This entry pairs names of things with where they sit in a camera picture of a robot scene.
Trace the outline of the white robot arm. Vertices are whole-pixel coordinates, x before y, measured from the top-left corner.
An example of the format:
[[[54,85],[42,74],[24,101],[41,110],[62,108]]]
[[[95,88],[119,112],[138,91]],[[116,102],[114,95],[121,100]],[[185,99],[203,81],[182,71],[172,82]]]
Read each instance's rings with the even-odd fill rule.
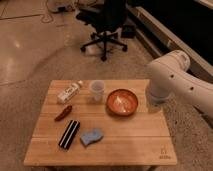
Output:
[[[147,65],[147,100],[157,105],[174,93],[213,117],[213,84],[188,74],[189,67],[190,58],[181,50],[174,50],[151,61]]]

